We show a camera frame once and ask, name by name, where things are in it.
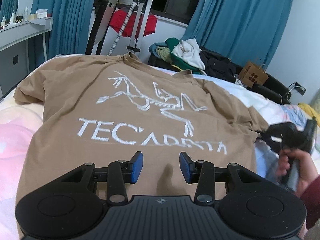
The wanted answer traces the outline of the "person's right hand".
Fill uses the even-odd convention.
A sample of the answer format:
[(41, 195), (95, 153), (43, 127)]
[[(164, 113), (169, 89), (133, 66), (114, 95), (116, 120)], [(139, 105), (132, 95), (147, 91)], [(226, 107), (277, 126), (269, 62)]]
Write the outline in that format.
[(306, 191), (308, 186), (310, 186), (311, 183), (319, 177), (319, 174), (313, 160), (311, 159), (311, 155), (308, 152), (304, 152), (299, 149), (291, 150), (287, 148), (280, 151), (276, 172), (277, 176), (282, 177), (287, 174), (287, 171), (291, 167), (289, 164), (290, 159), (298, 161), (299, 180), (295, 194), (297, 197), (300, 197)]

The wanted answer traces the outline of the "dark red sleeve forearm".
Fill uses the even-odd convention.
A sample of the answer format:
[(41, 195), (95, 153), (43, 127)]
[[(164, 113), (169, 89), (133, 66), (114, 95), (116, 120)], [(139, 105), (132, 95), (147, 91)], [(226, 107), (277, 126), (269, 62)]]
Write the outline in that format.
[(307, 187), (300, 199), (306, 206), (306, 228), (310, 229), (320, 218), (320, 176)]

